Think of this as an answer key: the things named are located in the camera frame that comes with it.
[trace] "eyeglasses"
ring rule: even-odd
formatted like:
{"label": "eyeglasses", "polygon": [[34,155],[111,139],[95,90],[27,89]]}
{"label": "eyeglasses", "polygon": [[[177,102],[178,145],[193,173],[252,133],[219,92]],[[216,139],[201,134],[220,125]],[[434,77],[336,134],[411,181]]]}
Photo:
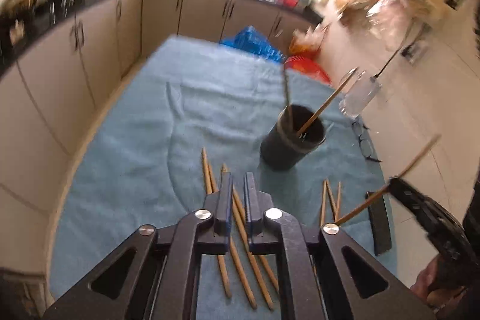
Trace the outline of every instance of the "eyeglasses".
{"label": "eyeglasses", "polygon": [[352,123],[352,129],[355,136],[358,138],[358,144],[360,145],[360,151],[363,157],[366,160],[370,160],[372,162],[381,163],[381,160],[372,157],[374,154],[374,148],[370,143],[370,139],[367,136],[364,136],[366,130],[369,130],[364,124],[359,122],[358,120]]}

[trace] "black cup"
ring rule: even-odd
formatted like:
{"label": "black cup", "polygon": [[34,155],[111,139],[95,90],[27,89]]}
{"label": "black cup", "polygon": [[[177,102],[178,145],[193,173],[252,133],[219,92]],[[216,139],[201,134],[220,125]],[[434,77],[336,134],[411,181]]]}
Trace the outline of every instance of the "black cup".
{"label": "black cup", "polygon": [[285,109],[260,145],[260,156],[275,171],[289,170],[325,141],[325,128],[320,117],[315,119],[301,137],[297,137],[297,131],[314,113],[299,105],[291,105],[291,108],[293,130],[289,111]]}

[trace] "transparent plastic container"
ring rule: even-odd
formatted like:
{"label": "transparent plastic container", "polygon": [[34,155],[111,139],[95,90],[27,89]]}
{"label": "transparent plastic container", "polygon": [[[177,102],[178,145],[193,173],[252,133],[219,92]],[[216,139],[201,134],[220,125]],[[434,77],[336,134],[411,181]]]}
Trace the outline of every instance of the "transparent plastic container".
{"label": "transparent plastic container", "polygon": [[346,93],[345,98],[340,101],[340,111],[347,117],[356,119],[377,95],[380,88],[381,85],[377,79],[363,71],[349,92]]}

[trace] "silver screw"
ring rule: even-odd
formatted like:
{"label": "silver screw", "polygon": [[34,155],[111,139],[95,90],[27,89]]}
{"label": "silver screw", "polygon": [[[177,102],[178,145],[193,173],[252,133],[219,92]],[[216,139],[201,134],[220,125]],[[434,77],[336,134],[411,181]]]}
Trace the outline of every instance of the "silver screw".
{"label": "silver screw", "polygon": [[271,220],[277,220],[283,216],[283,213],[280,209],[270,208],[265,212],[265,216],[267,216]]}
{"label": "silver screw", "polygon": [[335,224],[328,223],[323,226],[323,231],[329,235],[336,235],[340,231],[340,228]]}
{"label": "silver screw", "polygon": [[144,226],[138,228],[138,232],[142,236],[150,236],[153,232],[155,232],[155,227],[151,226],[150,224],[145,224]]}
{"label": "silver screw", "polygon": [[199,211],[195,212],[195,216],[197,216],[197,218],[200,220],[206,220],[211,215],[212,214],[207,209],[200,209]]}

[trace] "black countertop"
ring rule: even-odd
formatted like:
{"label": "black countertop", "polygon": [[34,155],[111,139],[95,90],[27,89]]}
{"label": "black countertop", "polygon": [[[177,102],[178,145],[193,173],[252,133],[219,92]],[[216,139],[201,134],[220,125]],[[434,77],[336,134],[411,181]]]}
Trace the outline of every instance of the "black countertop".
{"label": "black countertop", "polygon": [[[32,47],[38,40],[42,38],[45,34],[55,29],[56,26],[70,20],[75,13],[82,11],[94,4],[97,4],[103,0],[79,0],[75,5],[68,8],[67,15],[63,17],[58,17],[55,24],[50,23],[49,16],[49,4],[42,5],[38,7],[35,11],[35,16],[32,23],[25,27],[25,37],[18,42],[14,48],[7,53],[2,53],[0,55],[0,77],[8,70],[8,68],[21,56],[23,55],[30,47]],[[303,10],[291,9],[284,5],[277,4],[272,0],[257,0],[263,2],[284,11],[295,14],[306,21],[310,22],[312,25],[318,25],[323,21],[323,16],[317,14],[310,7],[306,7]]]}

